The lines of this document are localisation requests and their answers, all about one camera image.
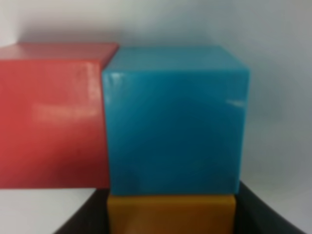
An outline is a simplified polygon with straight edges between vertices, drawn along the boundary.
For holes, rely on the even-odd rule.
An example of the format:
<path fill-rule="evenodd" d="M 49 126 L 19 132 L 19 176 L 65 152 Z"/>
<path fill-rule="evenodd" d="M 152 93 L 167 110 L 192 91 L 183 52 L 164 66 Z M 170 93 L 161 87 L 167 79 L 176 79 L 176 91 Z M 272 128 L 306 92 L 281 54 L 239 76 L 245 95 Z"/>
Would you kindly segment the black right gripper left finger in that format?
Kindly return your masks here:
<path fill-rule="evenodd" d="M 97 189 L 56 234 L 109 234 L 108 189 Z"/>

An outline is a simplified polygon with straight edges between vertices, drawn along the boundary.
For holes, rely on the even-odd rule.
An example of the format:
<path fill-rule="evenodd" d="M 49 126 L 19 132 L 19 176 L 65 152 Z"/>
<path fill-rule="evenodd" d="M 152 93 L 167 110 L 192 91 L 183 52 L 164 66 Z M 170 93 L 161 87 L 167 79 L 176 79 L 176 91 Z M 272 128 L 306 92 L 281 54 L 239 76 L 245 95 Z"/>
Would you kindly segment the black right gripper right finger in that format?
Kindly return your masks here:
<path fill-rule="evenodd" d="M 243 182 L 239 184 L 239 191 L 235 195 L 235 199 L 235 234 L 305 233 L 268 206 Z"/>

